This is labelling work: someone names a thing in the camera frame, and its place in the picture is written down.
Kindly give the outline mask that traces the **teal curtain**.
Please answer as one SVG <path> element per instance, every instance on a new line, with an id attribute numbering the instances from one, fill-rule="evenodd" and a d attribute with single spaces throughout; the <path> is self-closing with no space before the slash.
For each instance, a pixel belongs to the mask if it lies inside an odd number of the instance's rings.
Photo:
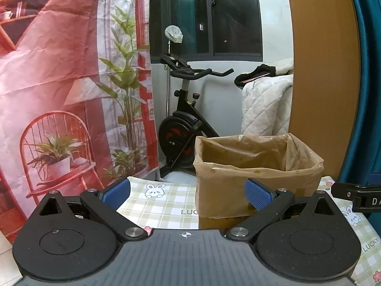
<path id="1" fill-rule="evenodd" d="M 353 0 L 360 42 L 356 118 L 338 181 L 365 185 L 380 173 L 380 0 Z"/>

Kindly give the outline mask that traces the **cardboard box with plastic liner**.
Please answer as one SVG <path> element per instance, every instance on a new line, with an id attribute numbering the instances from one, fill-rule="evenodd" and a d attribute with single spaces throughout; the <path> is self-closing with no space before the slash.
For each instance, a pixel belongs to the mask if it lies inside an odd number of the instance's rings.
<path id="1" fill-rule="evenodd" d="M 292 134 L 198 136 L 194 168 L 199 228 L 227 230 L 256 212 L 246 197 L 248 179 L 273 191 L 285 188 L 296 196 L 311 196 L 324 160 Z"/>

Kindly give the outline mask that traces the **black exercise bike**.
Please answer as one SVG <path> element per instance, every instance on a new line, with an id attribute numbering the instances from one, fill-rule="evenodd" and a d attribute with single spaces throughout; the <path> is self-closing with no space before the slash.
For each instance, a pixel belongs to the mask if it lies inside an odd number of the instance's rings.
<path id="1" fill-rule="evenodd" d="M 198 136 L 208 138 L 218 136 L 214 128 L 196 109 L 196 101 L 200 98 L 199 93 L 192 95 L 192 101 L 188 100 L 190 82 L 205 76 L 225 77 L 232 74 L 234 70 L 230 68 L 225 72 L 215 72 L 210 68 L 194 69 L 185 59 L 173 54 L 171 50 L 160 55 L 160 63 L 167 71 L 167 106 L 170 99 L 170 79 L 174 77 L 182 80 L 181 88 L 174 91 L 174 96 L 178 98 L 176 110 L 167 114 L 158 130 L 158 141 L 165 155 L 165 165 L 160 168 L 160 178 L 163 179 L 176 168 L 193 168 L 194 144 Z"/>

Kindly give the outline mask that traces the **red printed backdrop cloth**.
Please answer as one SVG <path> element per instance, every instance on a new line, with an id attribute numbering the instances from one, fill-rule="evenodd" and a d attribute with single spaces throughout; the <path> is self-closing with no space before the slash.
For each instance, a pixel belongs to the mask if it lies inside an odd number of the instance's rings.
<path id="1" fill-rule="evenodd" d="M 1 233 L 158 168 L 150 0 L 1 0 Z"/>

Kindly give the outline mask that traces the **white quilted blanket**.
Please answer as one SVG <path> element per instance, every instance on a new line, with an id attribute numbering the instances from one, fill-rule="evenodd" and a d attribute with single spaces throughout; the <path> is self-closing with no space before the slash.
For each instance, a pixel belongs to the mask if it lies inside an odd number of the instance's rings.
<path id="1" fill-rule="evenodd" d="M 241 134 L 279 136 L 288 133 L 291 116 L 294 61 L 282 59 L 274 77 L 261 77 L 242 88 Z"/>

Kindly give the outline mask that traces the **black garment on blanket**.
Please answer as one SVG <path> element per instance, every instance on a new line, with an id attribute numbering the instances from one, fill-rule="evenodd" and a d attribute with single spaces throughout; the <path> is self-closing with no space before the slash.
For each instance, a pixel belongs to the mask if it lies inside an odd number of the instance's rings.
<path id="1" fill-rule="evenodd" d="M 250 73 L 240 74 L 234 80 L 234 84 L 238 88 L 243 88 L 247 83 L 253 82 L 261 77 L 274 77 L 276 75 L 276 67 L 262 64 L 257 66 L 255 70 Z"/>

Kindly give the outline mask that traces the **dark window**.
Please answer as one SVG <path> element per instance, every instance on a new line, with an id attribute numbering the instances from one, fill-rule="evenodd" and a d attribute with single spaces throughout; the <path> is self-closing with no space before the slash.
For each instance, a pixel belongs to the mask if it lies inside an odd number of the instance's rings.
<path id="1" fill-rule="evenodd" d="M 150 56 L 187 61 L 261 61 L 259 0 L 150 0 Z"/>

